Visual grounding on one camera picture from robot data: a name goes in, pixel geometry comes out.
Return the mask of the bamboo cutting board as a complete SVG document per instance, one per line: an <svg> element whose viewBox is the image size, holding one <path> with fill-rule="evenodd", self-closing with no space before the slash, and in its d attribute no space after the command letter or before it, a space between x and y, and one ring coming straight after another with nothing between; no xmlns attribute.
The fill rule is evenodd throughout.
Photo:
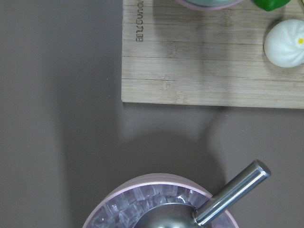
<svg viewBox="0 0 304 228"><path fill-rule="evenodd" d="M303 66L273 65L263 45L275 24L303 18L300 0L271 12L250 0L215 11L173 0L125 0L121 99L302 109Z"/></svg>

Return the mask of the pink bowl with ice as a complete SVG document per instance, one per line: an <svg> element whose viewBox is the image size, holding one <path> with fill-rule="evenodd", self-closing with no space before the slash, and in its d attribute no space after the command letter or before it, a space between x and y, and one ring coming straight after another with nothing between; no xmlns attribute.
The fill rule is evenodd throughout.
<svg viewBox="0 0 304 228"><path fill-rule="evenodd" d="M197 183L167 173L145 174L114 189L91 212L85 228L132 228L140 217L170 203L198 208L211 193Z"/></svg>

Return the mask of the steel ice scoop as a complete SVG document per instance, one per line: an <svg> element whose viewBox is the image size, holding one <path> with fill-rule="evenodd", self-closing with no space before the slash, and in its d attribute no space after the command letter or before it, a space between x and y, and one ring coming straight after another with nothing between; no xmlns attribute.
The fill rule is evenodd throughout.
<svg viewBox="0 0 304 228"><path fill-rule="evenodd" d="M199 208L166 204L146 212L136 228L204 228L226 209L271 175L260 160L254 160Z"/></svg>

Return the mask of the stacked green bowls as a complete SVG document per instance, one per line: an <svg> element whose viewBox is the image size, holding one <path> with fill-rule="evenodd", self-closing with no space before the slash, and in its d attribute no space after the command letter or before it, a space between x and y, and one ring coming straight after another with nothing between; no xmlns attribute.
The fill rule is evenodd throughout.
<svg viewBox="0 0 304 228"><path fill-rule="evenodd" d="M176 0L178 4L196 11L221 10L242 2L242 0Z"/></svg>

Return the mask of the white steamed bun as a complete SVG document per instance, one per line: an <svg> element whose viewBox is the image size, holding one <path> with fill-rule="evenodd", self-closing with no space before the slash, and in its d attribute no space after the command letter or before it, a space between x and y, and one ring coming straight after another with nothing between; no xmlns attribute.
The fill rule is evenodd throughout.
<svg viewBox="0 0 304 228"><path fill-rule="evenodd" d="M288 19L275 25L264 42L268 60L276 66L291 68L304 63L304 22Z"/></svg>

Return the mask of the green lime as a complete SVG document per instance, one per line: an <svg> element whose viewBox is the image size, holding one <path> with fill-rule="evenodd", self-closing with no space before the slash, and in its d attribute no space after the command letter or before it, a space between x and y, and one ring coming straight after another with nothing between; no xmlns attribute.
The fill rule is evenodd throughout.
<svg viewBox="0 0 304 228"><path fill-rule="evenodd" d="M280 7L283 7L284 5L289 3L290 0L253 0L253 2L259 8L270 12Z"/></svg>

